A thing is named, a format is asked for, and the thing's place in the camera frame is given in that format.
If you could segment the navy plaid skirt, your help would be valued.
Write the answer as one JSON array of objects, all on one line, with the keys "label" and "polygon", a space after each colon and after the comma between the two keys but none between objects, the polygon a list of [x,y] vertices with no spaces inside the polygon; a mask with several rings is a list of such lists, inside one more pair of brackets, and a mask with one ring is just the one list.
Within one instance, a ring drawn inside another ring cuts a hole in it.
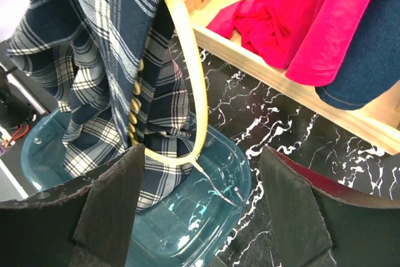
[{"label": "navy plaid skirt", "polygon": [[82,175],[140,143],[193,148],[189,94],[163,0],[29,0],[7,55],[70,114],[64,169]]}]

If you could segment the yellow wavy hanger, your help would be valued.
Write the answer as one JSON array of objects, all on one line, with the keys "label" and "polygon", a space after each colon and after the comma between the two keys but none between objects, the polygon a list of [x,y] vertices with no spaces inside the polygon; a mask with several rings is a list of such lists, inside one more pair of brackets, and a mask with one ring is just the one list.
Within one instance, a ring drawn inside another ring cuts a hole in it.
[{"label": "yellow wavy hanger", "polygon": [[[191,78],[203,78],[203,66],[200,59],[198,44],[194,35],[194,31],[191,26],[189,19],[189,13],[186,8],[184,0],[164,0],[168,11],[172,17],[172,21],[175,25],[176,32],[181,42],[182,51],[184,58],[187,63],[187,70]],[[240,203],[235,203],[233,200],[225,196],[220,189],[216,187],[211,177],[205,172],[205,170],[199,165],[198,158],[201,155],[201,151],[206,142],[207,128],[208,128],[208,98],[206,94],[206,85],[204,82],[191,81],[191,87],[194,96],[194,106],[196,109],[196,137],[194,140],[193,149],[189,154],[180,158],[172,158],[169,156],[163,156],[159,153],[154,152],[149,148],[144,149],[144,154],[159,163],[166,165],[182,165],[191,164],[196,168],[211,184],[213,190],[222,198],[225,202],[232,206],[242,206],[244,199],[239,194],[239,189],[235,188],[234,192]]]}]

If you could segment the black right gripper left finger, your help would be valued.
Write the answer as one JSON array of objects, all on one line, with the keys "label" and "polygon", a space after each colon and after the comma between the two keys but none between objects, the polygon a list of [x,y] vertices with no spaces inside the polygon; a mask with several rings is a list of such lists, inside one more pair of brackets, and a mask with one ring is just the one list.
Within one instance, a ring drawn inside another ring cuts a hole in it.
[{"label": "black right gripper left finger", "polygon": [[1,202],[1,266],[124,266],[144,159],[139,144],[23,201]]}]

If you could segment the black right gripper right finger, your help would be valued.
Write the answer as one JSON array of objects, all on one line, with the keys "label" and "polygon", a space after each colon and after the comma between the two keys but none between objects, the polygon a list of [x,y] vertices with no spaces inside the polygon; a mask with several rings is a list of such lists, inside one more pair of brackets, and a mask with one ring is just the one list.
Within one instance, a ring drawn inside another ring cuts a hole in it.
[{"label": "black right gripper right finger", "polygon": [[399,266],[399,202],[333,181],[266,146],[259,160],[283,266]]}]

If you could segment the red t-shirt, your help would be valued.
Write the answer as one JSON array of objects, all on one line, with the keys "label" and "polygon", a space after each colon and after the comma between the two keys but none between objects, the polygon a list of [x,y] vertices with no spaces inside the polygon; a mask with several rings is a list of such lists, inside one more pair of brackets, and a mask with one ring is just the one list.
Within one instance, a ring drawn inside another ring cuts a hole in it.
[{"label": "red t-shirt", "polygon": [[241,35],[242,47],[291,81],[331,83],[371,0],[240,0],[208,24],[214,33]]}]

